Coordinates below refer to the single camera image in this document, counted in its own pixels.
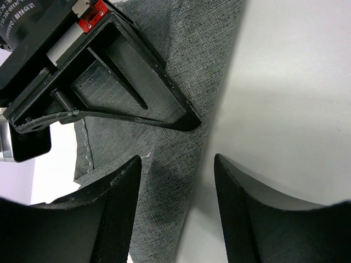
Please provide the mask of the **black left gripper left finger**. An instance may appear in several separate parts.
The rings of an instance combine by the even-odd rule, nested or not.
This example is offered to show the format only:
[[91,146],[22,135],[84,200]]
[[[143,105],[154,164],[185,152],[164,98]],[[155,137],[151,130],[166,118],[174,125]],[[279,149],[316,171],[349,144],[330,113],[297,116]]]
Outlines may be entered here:
[[126,262],[140,178],[134,156],[49,204],[1,199],[1,262]]

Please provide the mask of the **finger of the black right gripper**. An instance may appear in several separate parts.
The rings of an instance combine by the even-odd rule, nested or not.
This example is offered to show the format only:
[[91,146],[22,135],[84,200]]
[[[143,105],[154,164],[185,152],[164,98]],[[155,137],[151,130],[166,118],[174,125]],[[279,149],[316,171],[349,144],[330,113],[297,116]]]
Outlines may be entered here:
[[71,82],[69,90],[85,105],[129,114],[129,122],[183,132],[200,125],[190,102],[166,73],[164,61],[133,24],[124,34],[115,21],[108,23],[92,47],[112,61],[114,70],[94,61]]

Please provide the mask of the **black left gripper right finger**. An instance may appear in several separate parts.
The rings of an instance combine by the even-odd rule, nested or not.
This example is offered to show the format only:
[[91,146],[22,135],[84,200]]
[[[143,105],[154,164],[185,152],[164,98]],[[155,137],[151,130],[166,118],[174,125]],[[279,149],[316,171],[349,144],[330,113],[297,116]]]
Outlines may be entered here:
[[214,179],[229,262],[350,262],[350,201],[293,198],[220,154]]

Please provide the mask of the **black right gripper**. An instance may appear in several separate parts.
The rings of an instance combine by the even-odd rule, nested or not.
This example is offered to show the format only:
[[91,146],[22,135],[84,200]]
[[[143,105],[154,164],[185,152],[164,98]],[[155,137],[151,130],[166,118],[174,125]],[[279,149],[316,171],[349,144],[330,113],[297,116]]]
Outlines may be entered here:
[[5,42],[18,40],[1,66],[1,161],[23,162],[50,149],[49,126],[93,116],[131,120],[116,110],[97,110],[69,90],[94,61],[114,70],[92,47],[115,21],[121,33],[131,20],[109,1],[1,1]]

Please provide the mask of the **grey cloth napkin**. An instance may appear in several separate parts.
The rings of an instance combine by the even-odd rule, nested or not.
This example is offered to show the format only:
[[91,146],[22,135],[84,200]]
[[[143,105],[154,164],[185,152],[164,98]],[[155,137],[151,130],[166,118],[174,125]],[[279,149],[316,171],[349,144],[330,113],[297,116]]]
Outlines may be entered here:
[[74,181],[81,186],[132,156],[142,159],[129,249],[134,262],[172,261],[241,5],[241,1],[116,3],[165,59],[167,73],[201,118],[201,126],[189,133],[93,117],[75,124]]

